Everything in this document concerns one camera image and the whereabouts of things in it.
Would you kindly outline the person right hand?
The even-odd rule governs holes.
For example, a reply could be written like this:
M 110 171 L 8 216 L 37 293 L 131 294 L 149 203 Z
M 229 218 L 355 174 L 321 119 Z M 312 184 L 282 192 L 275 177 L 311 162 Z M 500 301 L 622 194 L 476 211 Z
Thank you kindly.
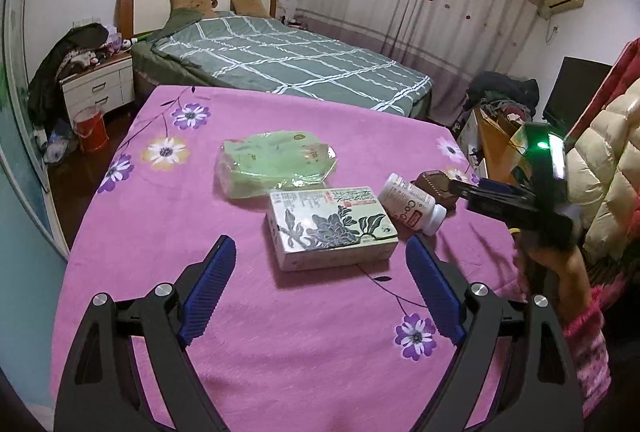
M 518 285 L 527 295 L 544 294 L 544 290 L 530 286 L 527 267 L 536 263 L 547 270 L 551 280 L 551 301 L 563 327 L 582 316 L 592 302 L 589 278 L 582 251 L 574 245 L 570 250 L 541 247 L 537 236 L 521 231 L 514 238 L 513 264 L 518 269 Z

